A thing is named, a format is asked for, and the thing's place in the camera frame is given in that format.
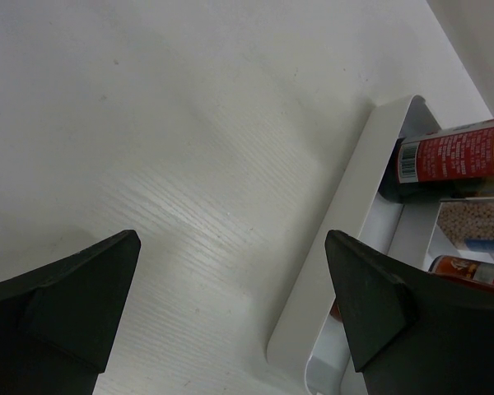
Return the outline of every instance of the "red spice container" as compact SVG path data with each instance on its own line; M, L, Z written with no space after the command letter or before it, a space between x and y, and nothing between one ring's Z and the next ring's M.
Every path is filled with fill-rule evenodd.
M333 302L333 306L331 306L329 315L335 318L337 321L343 321L343 317L340 315L340 310L338 309L337 299L335 299L335 301Z
M492 263L442 255L434 260L429 272L494 286L494 264Z
M494 197L494 119L399 139L379 192L392 202Z

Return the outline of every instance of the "white wood grain surface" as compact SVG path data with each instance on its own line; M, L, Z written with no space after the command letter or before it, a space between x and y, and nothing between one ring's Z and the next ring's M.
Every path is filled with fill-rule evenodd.
M0 1L0 280L133 228L96 395L300 393L265 346L368 113L411 93L490 118L423 0Z

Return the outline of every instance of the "barcode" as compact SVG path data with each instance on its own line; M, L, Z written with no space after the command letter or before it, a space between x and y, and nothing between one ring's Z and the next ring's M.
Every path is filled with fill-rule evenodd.
M406 144L401 147L398 159L398 177L401 183L417 182L417 149L419 142Z

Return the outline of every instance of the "blue label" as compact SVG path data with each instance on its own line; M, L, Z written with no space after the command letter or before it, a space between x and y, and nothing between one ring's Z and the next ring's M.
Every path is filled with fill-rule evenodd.
M494 253L494 240L466 239L464 243L470 251Z

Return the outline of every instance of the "white organizer bin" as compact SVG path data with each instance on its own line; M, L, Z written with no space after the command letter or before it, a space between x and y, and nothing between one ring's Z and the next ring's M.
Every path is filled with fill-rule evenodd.
M350 361L343 326L329 316L335 299L324 249L329 230L343 230L421 269L439 254L458 253L442 234L430 246L439 203L403 206L377 194L398 137L438 129L419 95L381 105L371 113L268 343L269 364L283 370L305 393L366 395L361 374L355 375Z

